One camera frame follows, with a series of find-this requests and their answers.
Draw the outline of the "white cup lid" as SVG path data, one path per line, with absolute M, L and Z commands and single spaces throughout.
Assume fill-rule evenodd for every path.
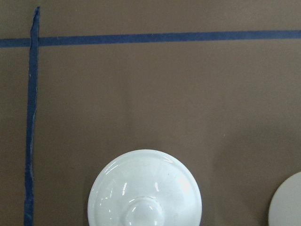
M 91 226 L 198 226 L 202 199 L 195 178 L 175 157 L 135 150 L 106 165 L 88 198 Z

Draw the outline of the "white enamel cup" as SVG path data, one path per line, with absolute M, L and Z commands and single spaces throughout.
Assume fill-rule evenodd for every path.
M 274 193 L 268 212 L 270 226 L 301 224 L 301 173 L 286 179 Z

